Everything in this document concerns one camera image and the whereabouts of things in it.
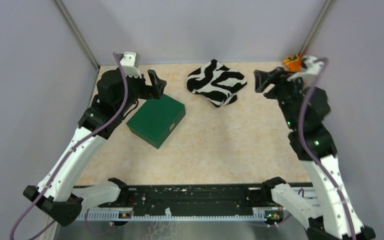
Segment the green jewelry box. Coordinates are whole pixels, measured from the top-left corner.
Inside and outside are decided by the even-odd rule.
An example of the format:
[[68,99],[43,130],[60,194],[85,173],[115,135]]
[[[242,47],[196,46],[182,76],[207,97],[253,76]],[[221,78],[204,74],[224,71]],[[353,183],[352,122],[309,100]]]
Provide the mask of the green jewelry box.
[[148,99],[127,121],[129,130],[159,149],[186,115],[186,106],[164,94],[161,99]]

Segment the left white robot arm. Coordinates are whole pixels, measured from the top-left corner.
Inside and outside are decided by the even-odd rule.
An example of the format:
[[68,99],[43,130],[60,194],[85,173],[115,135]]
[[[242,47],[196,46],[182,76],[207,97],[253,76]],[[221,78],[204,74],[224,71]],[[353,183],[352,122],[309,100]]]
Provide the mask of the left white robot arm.
[[97,94],[57,163],[43,180],[23,192],[33,206],[63,227],[90,208],[107,203],[124,207],[129,203],[128,187],[117,178],[85,188],[76,188],[75,184],[97,150],[125,121],[129,109],[141,99],[161,99],[167,85],[154,70],[147,75],[141,73],[138,53],[126,51],[114,57],[117,68],[97,81]]

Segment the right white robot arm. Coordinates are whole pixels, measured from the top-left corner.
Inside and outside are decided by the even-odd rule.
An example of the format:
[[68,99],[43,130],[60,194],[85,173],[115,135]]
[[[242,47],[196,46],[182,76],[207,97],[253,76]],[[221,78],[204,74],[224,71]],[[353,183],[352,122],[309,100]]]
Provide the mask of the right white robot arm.
[[311,180],[319,207],[313,207],[281,177],[261,184],[260,199],[267,206],[286,208],[310,240],[373,240],[375,230],[355,212],[339,169],[337,147],[323,123],[331,107],[326,91],[317,83],[328,62],[325,57],[306,55],[299,72],[276,67],[253,73],[255,91],[278,102],[290,130],[290,146]]

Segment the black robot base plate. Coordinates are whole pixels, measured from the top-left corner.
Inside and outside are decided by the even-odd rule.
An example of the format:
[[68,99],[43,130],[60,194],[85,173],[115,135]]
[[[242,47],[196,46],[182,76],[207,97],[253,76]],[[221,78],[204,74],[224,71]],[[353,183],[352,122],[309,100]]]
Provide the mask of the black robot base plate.
[[119,197],[101,208],[133,208],[135,217],[251,217],[254,208],[274,208],[269,192],[286,181],[262,183],[124,185]]

